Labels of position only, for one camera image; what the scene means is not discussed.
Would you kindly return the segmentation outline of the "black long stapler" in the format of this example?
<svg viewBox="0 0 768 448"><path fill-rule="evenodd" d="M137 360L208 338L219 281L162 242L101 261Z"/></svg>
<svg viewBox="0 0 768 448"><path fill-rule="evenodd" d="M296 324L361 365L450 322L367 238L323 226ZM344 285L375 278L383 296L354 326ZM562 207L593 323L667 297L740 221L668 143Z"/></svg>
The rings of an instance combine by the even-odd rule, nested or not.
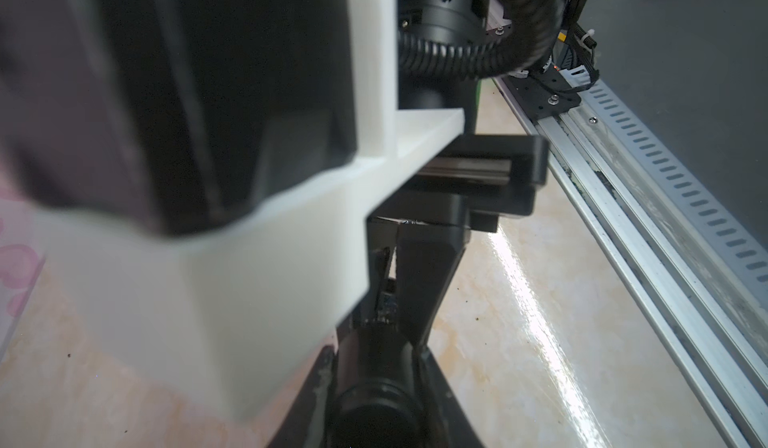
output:
<svg viewBox="0 0 768 448"><path fill-rule="evenodd" d="M326 422L329 447L425 447L416 354L424 331L358 326L340 342Z"/></svg>

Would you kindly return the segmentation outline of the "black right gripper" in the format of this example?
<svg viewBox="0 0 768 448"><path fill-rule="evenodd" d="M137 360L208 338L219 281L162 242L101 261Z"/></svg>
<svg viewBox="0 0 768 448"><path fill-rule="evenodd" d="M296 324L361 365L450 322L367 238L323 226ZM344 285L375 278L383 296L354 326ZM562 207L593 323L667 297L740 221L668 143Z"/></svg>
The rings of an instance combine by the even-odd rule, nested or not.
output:
<svg viewBox="0 0 768 448"><path fill-rule="evenodd" d="M494 232L502 217L530 216L548 158L541 135L464 134L420 168L367 220L368 288L337 326L338 342L378 320L395 255L397 328L411 345L426 345L470 240L467 228Z"/></svg>

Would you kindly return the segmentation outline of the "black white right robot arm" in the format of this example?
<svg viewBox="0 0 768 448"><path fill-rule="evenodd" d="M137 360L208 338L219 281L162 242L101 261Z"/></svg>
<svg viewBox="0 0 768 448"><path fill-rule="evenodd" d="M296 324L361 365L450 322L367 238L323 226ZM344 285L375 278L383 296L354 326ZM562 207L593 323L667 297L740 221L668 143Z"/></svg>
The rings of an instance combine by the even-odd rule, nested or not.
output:
<svg viewBox="0 0 768 448"><path fill-rule="evenodd" d="M528 216L546 182L539 135L480 135L480 82L529 68L554 44L563 0L398 0L399 104L460 108L462 134L368 218L370 288L338 326L426 343L470 234Z"/></svg>

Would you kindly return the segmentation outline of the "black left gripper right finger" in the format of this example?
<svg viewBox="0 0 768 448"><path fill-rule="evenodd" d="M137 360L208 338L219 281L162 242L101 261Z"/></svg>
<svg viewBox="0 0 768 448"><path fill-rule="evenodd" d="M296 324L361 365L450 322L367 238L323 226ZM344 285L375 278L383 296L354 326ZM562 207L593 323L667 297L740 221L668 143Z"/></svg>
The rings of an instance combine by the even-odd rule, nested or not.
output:
<svg viewBox="0 0 768 448"><path fill-rule="evenodd" d="M428 348L418 351L418 387L426 423L426 447L483 446Z"/></svg>

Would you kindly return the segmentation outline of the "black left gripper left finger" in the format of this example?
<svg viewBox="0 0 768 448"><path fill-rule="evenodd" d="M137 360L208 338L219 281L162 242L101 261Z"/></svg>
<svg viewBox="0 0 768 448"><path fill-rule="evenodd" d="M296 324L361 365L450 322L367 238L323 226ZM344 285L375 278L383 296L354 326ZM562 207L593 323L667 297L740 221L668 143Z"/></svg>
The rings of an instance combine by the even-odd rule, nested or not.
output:
<svg viewBox="0 0 768 448"><path fill-rule="evenodd" d="M318 353L270 448L326 446L326 414L335 382L336 352L325 345Z"/></svg>

